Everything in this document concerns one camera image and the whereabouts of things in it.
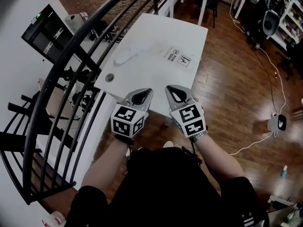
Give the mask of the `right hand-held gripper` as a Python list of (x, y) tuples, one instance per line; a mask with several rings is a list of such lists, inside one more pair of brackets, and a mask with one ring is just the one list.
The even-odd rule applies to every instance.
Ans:
[(206, 132), (204, 110), (200, 102), (186, 105), (180, 109), (180, 103), (186, 103), (192, 96), (191, 90), (180, 85), (165, 87), (166, 97), (171, 108), (170, 116), (186, 138)]

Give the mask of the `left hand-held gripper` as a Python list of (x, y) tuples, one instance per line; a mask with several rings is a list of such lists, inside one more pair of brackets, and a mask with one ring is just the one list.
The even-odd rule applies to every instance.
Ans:
[(152, 96), (151, 88), (128, 93), (120, 104), (115, 105), (111, 114), (112, 132), (127, 138), (134, 137), (144, 127)]

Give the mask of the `clear plastic bag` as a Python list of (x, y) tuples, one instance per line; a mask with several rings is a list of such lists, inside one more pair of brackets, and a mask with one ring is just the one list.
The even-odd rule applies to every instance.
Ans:
[(144, 51), (146, 54), (162, 63), (180, 68), (193, 70), (199, 65), (199, 59), (184, 48), (165, 43), (154, 43)]

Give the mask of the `person's left forearm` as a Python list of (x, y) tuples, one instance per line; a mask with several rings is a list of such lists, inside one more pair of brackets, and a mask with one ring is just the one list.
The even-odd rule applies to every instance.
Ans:
[(121, 160), (128, 151), (128, 145), (114, 140), (101, 157), (85, 173), (81, 187), (92, 186), (105, 192), (113, 183)]

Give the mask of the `person's right forearm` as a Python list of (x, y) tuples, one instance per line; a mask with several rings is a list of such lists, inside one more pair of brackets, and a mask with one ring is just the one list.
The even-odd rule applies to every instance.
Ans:
[(236, 177), (243, 177), (239, 162), (224, 151), (209, 135), (202, 136), (195, 145), (200, 152), (212, 177), (224, 185)]

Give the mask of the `silver metal wristwatch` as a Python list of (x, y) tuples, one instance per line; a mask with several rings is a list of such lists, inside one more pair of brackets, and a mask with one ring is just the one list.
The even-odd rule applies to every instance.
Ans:
[(192, 135), (189, 139), (191, 142), (195, 143), (197, 141), (199, 141), (202, 137), (204, 137), (205, 135), (207, 135), (207, 130), (205, 131), (200, 131), (194, 135)]

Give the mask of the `black exercise machine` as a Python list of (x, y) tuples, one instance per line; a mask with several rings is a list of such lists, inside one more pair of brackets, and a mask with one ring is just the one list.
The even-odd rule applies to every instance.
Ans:
[[(83, 98), (80, 101), (80, 107), (82, 108), (82, 110), (84, 111), (87, 107), (88, 102), (90, 101), (91, 97), (92, 97), (93, 91), (92, 90), (87, 90), (84, 93)], [(77, 93), (74, 93), (70, 103), (72, 104), (72, 106), (74, 106), (76, 104), (76, 101), (78, 100), (78, 97), (80, 95), (80, 91)]]
[(69, 67), (68, 70), (64, 70), (61, 74), (61, 78), (63, 78), (65, 81), (72, 81), (77, 80), (80, 76), (82, 69), (78, 68), (76, 71), (73, 71), (72, 67)]

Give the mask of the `black metal railing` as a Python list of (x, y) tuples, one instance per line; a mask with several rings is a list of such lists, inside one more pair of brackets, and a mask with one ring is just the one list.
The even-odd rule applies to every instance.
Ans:
[[(22, 96), (23, 106), (8, 104), (8, 109), (14, 112), (15, 117), (20, 118), (18, 125), (24, 126), (24, 131), (22, 134), (18, 134), (17, 131), (9, 133), (8, 129), (0, 131), (0, 156), (14, 186), (26, 204), (53, 196), (76, 184), (74, 178), (79, 160), (106, 93), (100, 92), (98, 88), (92, 89), (92, 96), (84, 109), (75, 135), (70, 136), (69, 131), (85, 92), (92, 88), (93, 80), (99, 78), (101, 63), (114, 43), (122, 39), (123, 31), (119, 31), (113, 37), (97, 62), (92, 60), (92, 55), (120, 20), (122, 14), (118, 14), (102, 31), (88, 52), (84, 51), (80, 44), (103, 16), (120, 1), (108, 0), (75, 33), (55, 61), (40, 92), (31, 98)], [(54, 116), (48, 116), (46, 106), (59, 85), (60, 76), (63, 75), (65, 67), (74, 55), (79, 57), (80, 65), (72, 75)], [(77, 97), (71, 115), (66, 116), (68, 121), (66, 128), (61, 130), (57, 124), (63, 118), (63, 108), (72, 87), (85, 69), (88, 69), (89, 73), (83, 89)]]

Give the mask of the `person's black shirt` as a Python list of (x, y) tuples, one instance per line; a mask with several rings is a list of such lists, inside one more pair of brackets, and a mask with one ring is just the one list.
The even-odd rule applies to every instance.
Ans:
[(64, 227), (269, 227), (268, 214), (245, 177), (217, 192), (180, 148), (141, 149), (111, 202), (92, 186), (75, 195)]

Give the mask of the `black folding chair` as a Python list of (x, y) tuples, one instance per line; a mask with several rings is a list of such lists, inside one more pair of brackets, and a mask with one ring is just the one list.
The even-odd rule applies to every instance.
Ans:
[[(210, 9), (213, 12), (213, 28), (215, 28), (215, 18), (217, 17), (217, 8), (218, 2), (220, 0), (207, 0), (206, 1), (206, 9)], [(197, 5), (198, 10), (201, 10), (203, 0), (195, 0), (195, 4)]]

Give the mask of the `grey bin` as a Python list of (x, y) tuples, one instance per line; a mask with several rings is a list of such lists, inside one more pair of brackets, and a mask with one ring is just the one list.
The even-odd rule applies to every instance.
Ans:
[(75, 34), (88, 20), (88, 18), (88, 14), (86, 12), (80, 12), (78, 14), (68, 15), (64, 21), (69, 29)]

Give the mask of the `white box floor device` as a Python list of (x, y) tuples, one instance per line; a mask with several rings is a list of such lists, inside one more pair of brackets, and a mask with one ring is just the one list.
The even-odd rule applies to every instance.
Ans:
[(282, 114), (275, 114), (268, 119), (267, 129), (269, 131), (285, 131), (287, 118)]

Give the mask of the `black office chair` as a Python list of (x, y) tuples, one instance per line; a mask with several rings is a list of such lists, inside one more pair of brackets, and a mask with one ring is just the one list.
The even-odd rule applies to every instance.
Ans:
[(281, 57), (278, 66), (287, 72), (286, 80), (289, 80), (294, 75), (291, 65), (299, 73), (300, 79), (303, 80), (303, 39), (299, 43), (286, 45), (286, 57), (280, 52), (275, 52), (276, 55)]

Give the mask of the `dark door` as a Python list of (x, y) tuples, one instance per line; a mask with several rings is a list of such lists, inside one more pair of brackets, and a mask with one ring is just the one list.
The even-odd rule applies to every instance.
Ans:
[(48, 61), (55, 63), (73, 34), (51, 5), (48, 4), (40, 13), (41, 16), (33, 19), (21, 38)]

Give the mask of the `white shelf rack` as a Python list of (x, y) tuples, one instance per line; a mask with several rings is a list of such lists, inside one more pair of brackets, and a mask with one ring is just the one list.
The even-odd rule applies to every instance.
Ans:
[(303, 39), (303, 0), (285, 0), (285, 12), (270, 39), (284, 50), (288, 42), (298, 44)]

